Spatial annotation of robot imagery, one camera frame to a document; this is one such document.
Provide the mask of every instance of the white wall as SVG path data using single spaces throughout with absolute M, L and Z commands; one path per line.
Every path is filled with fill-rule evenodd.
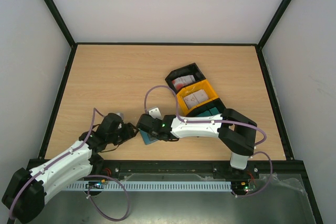
M 264 48 L 296 159 L 335 223 L 336 1 L 293 0 Z
M 54 0 L 78 42 L 258 43 L 281 0 Z
M 43 0 L 0 0 L 0 197 L 36 158 L 70 47 Z M 0 223 L 8 209 L 0 204 Z

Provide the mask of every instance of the cable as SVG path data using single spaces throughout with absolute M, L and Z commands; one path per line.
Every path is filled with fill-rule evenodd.
M 92 188 L 92 186 L 89 187 L 88 189 L 88 199 L 89 201 L 94 205 L 95 209 L 98 211 L 98 213 L 100 215 L 102 215 L 104 218 L 108 219 L 108 220 L 111 220 L 111 221 L 121 221 L 121 220 L 124 220 L 128 217 L 128 213 L 130 211 L 130 208 L 131 208 L 131 200 L 130 200 L 130 196 L 128 194 L 128 192 L 126 191 L 126 188 L 115 178 L 111 178 L 109 176 L 105 176 L 105 175 L 88 175 L 86 176 L 85 178 L 106 178 L 108 180 L 112 180 L 114 182 L 116 182 L 125 192 L 125 195 L 126 195 L 126 199 L 127 199 L 127 210 L 126 210 L 126 213 L 123 217 L 121 217 L 120 219 L 114 219 L 114 218 L 111 218 L 109 216 L 107 216 L 106 214 L 104 214 L 100 209 L 99 207 L 96 205 L 96 203 L 93 201 L 91 195 L 90 195 L 90 189 Z
M 264 154 L 268 160 L 269 160 L 269 167 L 270 167 L 270 172 L 269 172 L 269 178 L 266 182 L 266 184 L 258 191 L 254 192 L 254 193 L 251 193 L 251 194 L 247 194 L 247 195 L 236 195 L 236 193 L 234 191 L 232 191 L 232 194 L 236 197 L 236 198 L 245 198 L 245 197 L 249 197 L 249 196 L 253 196 L 253 195 L 256 195 L 256 194 L 260 194 L 263 190 L 265 190 L 265 188 L 268 186 L 268 184 L 271 182 L 272 180 L 272 173 L 273 173 L 273 165 L 272 165 L 272 160 L 271 158 L 268 156 L 268 154 L 266 152 L 256 152 L 255 154 L 253 154 L 251 157 L 253 157 L 254 155 L 257 155 L 257 154 Z
M 119 147 L 119 145 L 118 145 L 116 148 L 114 148 L 114 149 L 107 150 L 107 151 L 101 151 L 100 153 L 104 153 L 104 152 L 113 152 L 113 151 L 115 151 L 116 149 L 118 149 L 118 147 Z
M 145 99 L 144 99 L 144 109 L 145 109 L 145 113 L 147 114 L 148 110 L 147 110 L 147 98 L 148 98 L 148 95 L 149 93 L 154 90 L 154 89 L 157 89 L 157 88 L 166 88 L 166 89 L 169 89 L 174 97 L 175 97 L 175 102 L 176 102 L 176 117 L 183 123 L 211 123 L 211 121 L 209 120 L 199 120 L 199 121 L 187 121 L 187 120 L 183 120 L 181 118 L 181 116 L 179 115 L 178 113 L 178 107 L 179 107 L 179 102 L 177 101 L 177 97 L 176 97 L 176 94 L 175 92 L 168 86 L 165 86 L 165 85 L 158 85 L 158 86 L 154 86 L 152 87 L 149 91 L 147 91 L 146 95 L 145 95 Z M 227 123 L 227 124 L 235 124 L 235 125 L 241 125 L 241 126 L 245 126 L 245 127 L 248 127 L 248 128 L 251 128 L 251 129 L 254 129 L 256 131 L 259 131 L 263 136 L 264 138 L 262 140 L 260 140 L 259 142 L 255 143 L 254 146 L 257 146 L 259 144 L 262 144 L 266 138 L 267 138 L 267 135 L 266 133 L 258 128 L 258 127 L 255 127 L 254 125 L 251 125 L 251 124 L 248 124 L 248 123 L 241 123 L 241 122 L 236 122 L 236 121 L 230 121 L 230 120 L 213 120 L 214 123 Z
M 100 113 L 96 108 L 93 108 L 92 120 L 91 120 L 91 124 L 90 124 L 90 128 L 89 128 L 88 134 L 86 135 L 86 137 L 84 138 L 84 140 L 82 141 L 82 143 L 78 147 L 76 147 L 76 148 L 74 148 L 72 150 L 73 152 L 75 152 L 76 150 L 82 148 L 85 145 L 86 141 L 89 139 L 89 136 L 90 136 L 92 128 L 93 128 L 93 124 L 95 122 L 94 120 L 95 120 L 96 113 L 98 113 L 99 115 L 101 115 L 102 117 L 104 117 L 104 115 L 102 113 Z M 44 171 L 48 170 L 51 166 L 53 166 L 55 163 L 57 163 L 61 159 L 65 158 L 69 154 L 70 154 L 70 152 L 67 152 L 67 153 L 64 153 L 62 156 L 59 156 L 57 159 L 55 159 L 54 161 L 52 161 L 49 165 L 47 165 L 46 167 L 44 167 Z M 11 205 L 11 208 L 9 209 L 9 218 L 11 220 L 15 220 L 16 219 L 15 216 L 13 215 L 13 210 L 14 210 L 14 207 L 15 207 L 15 205 L 16 205 L 19 197 L 21 196 L 21 194 L 23 193 L 23 191 L 28 187 L 28 185 L 30 185 L 32 183 L 32 181 L 34 179 L 36 179 L 41 174 L 42 174 L 42 172 L 38 172 L 33 177 L 31 177 L 27 181 L 27 183 L 20 189 L 20 191 L 17 193 L 17 195 L 15 196 L 15 198 L 13 200 L 13 203 Z

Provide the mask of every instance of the wooden table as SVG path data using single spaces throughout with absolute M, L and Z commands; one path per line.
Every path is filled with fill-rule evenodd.
M 129 46 L 79 45 L 61 101 L 45 158 L 53 158 L 88 130 L 92 109 L 103 114 L 124 113 L 136 125 L 144 113 L 143 100 L 153 86 L 166 84 L 171 70 L 190 63 L 198 67 L 227 108 L 257 122 L 268 135 L 257 150 L 273 160 L 285 160 L 265 83 L 252 46 Z M 166 89 L 154 90 L 148 107 L 174 114 L 175 101 Z M 96 123 L 102 118 L 96 116 Z M 145 145 L 140 134 L 104 159 L 123 160 L 229 160 L 231 151 L 216 138 L 188 137 L 178 142 Z M 263 155 L 255 159 L 265 160 Z

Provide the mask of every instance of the purple cable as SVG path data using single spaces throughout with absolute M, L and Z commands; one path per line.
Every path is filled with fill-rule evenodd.
M 272 180 L 272 173 L 273 173 L 273 165 L 272 165 L 272 160 L 271 158 L 268 156 L 268 154 L 266 152 L 256 152 L 255 154 L 253 154 L 251 157 L 253 157 L 254 155 L 257 154 L 264 154 L 268 160 L 269 160 L 269 167 L 270 167 L 270 173 L 269 173 L 269 178 L 266 182 L 266 184 L 258 191 L 256 191 L 255 193 L 251 193 L 251 194 L 246 194 L 246 195 L 236 195 L 234 191 L 232 191 L 232 194 L 237 197 L 237 198 L 246 198 L 246 197 L 250 197 L 256 194 L 260 194 L 263 190 L 265 190 L 265 188 L 268 186 L 268 184 L 271 182 Z
M 144 108 L 145 108 L 145 113 L 147 113 L 147 98 L 148 98 L 148 95 L 149 93 L 153 90 L 153 89 L 157 89 L 157 88 L 166 88 L 166 89 L 169 89 L 174 97 L 175 97 L 175 102 L 176 102 L 176 117 L 183 123 L 211 123 L 211 121 L 209 120 L 199 120 L 199 121 L 184 121 L 181 116 L 179 115 L 178 113 L 178 107 L 179 107 L 179 102 L 177 101 L 177 97 L 176 97 L 176 94 L 175 92 L 168 86 L 165 86 L 165 85 L 158 85 L 158 86 L 154 86 L 152 87 L 149 91 L 147 91 L 146 95 L 145 95 L 145 100 L 144 100 Z M 258 144 L 262 144 L 266 138 L 267 138 L 267 135 L 266 133 L 258 128 L 258 127 L 255 127 L 254 125 L 251 125 L 251 124 L 248 124 L 248 123 L 240 123 L 240 122 L 236 122 L 236 121 L 230 121 L 230 120 L 214 120 L 214 123 L 228 123 L 228 124 L 235 124 L 235 125 L 241 125 L 241 126 L 245 126 L 245 127 L 248 127 L 248 128 L 251 128 L 253 130 L 256 130 L 256 131 L 259 131 L 263 136 L 264 138 L 262 140 L 260 140 L 259 142 L 255 143 L 254 146 L 257 146 Z
M 125 192 L 126 194 L 126 198 L 127 198 L 127 210 L 126 210 L 126 213 L 123 217 L 121 217 L 120 219 L 114 219 L 114 218 L 111 218 L 109 216 L 107 216 L 106 214 L 104 214 L 100 209 L 99 207 L 96 205 L 96 203 L 93 201 L 91 195 L 90 195 L 90 189 L 92 188 L 92 186 L 89 187 L 88 189 L 88 199 L 90 200 L 90 202 L 94 205 L 95 209 L 97 210 L 97 212 L 102 215 L 104 218 L 110 220 L 110 221 L 121 221 L 121 220 L 124 220 L 128 217 L 128 213 L 130 211 L 130 208 L 131 208 L 131 201 L 130 201 L 130 196 L 128 194 L 128 192 L 126 191 L 126 188 L 115 178 L 111 178 L 109 176 L 105 176 L 105 175 L 88 175 L 86 176 L 85 178 L 106 178 L 106 179 L 109 179 L 109 180 L 112 180 L 114 182 L 116 182 Z
M 89 139 L 89 136 L 91 134 L 92 128 L 93 128 L 93 124 L 94 124 L 94 120 L 95 120 L 95 116 L 96 116 L 96 112 L 98 114 L 100 114 L 102 117 L 104 117 L 104 115 L 102 113 L 100 113 L 96 108 L 93 108 L 93 115 L 92 115 L 92 120 L 91 120 L 91 124 L 90 124 L 90 129 L 88 131 L 88 134 L 86 135 L 86 137 L 84 138 L 84 140 L 82 141 L 82 143 L 74 148 L 72 151 L 75 152 L 76 150 L 82 148 L 85 144 L 85 142 Z M 62 156 L 59 156 L 57 159 L 55 159 L 54 161 L 52 161 L 49 165 L 47 165 L 46 167 L 44 167 L 44 171 L 48 170 L 51 166 L 53 166 L 55 163 L 57 163 L 58 161 L 60 161 L 61 159 L 65 158 L 66 156 L 68 156 L 70 154 L 70 152 L 64 153 Z M 35 174 L 33 177 L 31 177 L 27 183 L 20 189 L 20 191 L 17 193 L 17 195 L 15 196 L 13 203 L 11 205 L 11 208 L 9 209 L 9 218 L 11 220 L 15 220 L 15 216 L 13 215 L 13 210 L 14 207 L 19 199 L 19 197 L 21 196 L 21 194 L 23 193 L 23 191 L 28 187 L 28 185 L 30 185 L 30 183 L 36 179 L 36 177 L 38 177 L 39 175 L 41 175 L 42 172 L 38 172 L 37 174 Z

